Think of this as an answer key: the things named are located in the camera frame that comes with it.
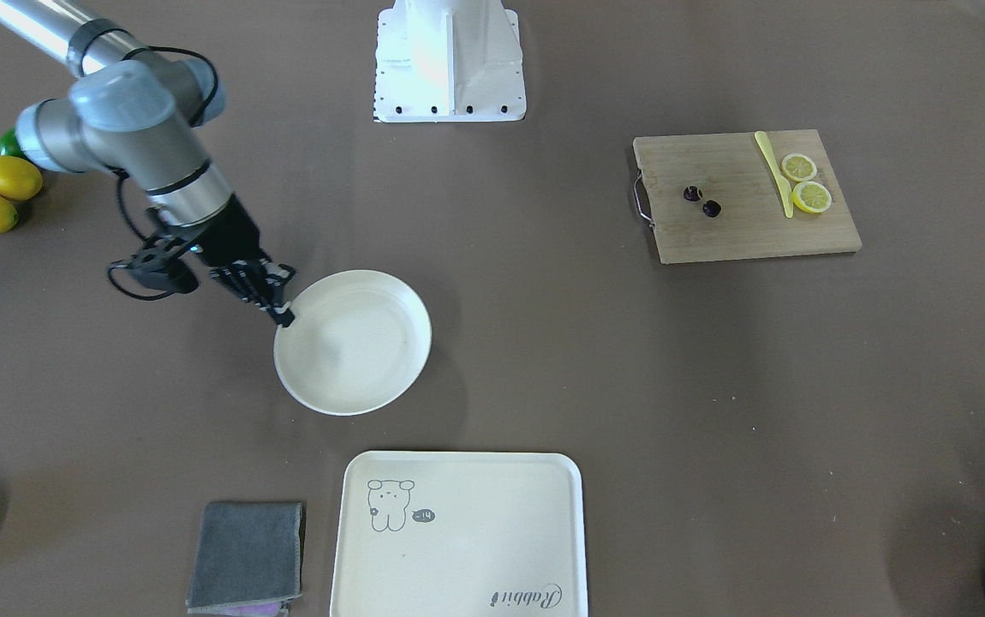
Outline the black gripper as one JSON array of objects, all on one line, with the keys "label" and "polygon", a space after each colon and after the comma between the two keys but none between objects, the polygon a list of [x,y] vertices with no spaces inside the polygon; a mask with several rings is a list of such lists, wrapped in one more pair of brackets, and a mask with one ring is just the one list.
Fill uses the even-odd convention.
[{"label": "black gripper", "polygon": [[296,314],[285,300],[285,286],[296,270],[274,262],[260,246],[260,231],[235,196],[218,213],[194,225],[171,223],[171,216],[149,208],[155,230],[149,235],[149,288],[160,292],[192,292],[199,281],[184,263],[192,253],[208,276],[246,304],[266,313],[285,328]]}]

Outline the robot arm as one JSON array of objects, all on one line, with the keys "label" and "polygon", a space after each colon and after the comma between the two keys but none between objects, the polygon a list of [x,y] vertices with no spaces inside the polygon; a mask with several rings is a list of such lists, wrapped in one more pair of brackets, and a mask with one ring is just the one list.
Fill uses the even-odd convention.
[{"label": "robot arm", "polygon": [[296,319],[284,297],[296,270],[261,248],[260,231],[195,130],[223,112],[225,90],[199,52],[141,43],[75,1],[0,1],[0,24],[74,76],[67,97],[29,106],[15,122],[22,155],[43,171],[102,171],[149,200],[152,233],[105,273],[153,302],[198,289],[183,257],[280,327]]}]

